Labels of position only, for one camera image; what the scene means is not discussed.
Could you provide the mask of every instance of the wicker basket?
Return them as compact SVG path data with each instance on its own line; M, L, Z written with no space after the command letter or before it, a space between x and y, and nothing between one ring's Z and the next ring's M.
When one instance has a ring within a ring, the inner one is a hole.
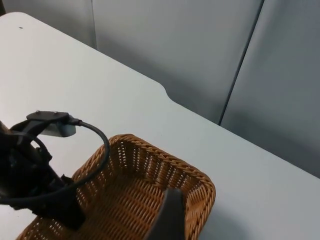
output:
M100 147L73 179L93 171L104 155ZM55 220L37 217L18 240L143 240L163 202L164 190L185 195L185 238L198 238L213 207L216 190L208 176L131 134L110 139L108 166L78 188L86 214L78 231Z

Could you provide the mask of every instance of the gray wall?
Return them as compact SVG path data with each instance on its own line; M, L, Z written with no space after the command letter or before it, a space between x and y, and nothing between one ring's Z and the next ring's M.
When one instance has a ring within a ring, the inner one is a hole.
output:
M260 0L94 0L97 48L218 122Z
M320 1L266 0L222 126L320 177Z
M2 0L7 12L23 12L91 46L96 46L91 0Z

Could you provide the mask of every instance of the white table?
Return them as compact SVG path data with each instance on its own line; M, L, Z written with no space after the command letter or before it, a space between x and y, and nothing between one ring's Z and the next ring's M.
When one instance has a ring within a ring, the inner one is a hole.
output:
M107 136L133 133L208 174L217 197L200 239L320 239L319 179L174 103L148 77L26 14L7 14L0 120L10 127L36 110L69 112ZM101 144L81 128L41 139L66 175ZM13 239L33 218L0 206L0 239Z

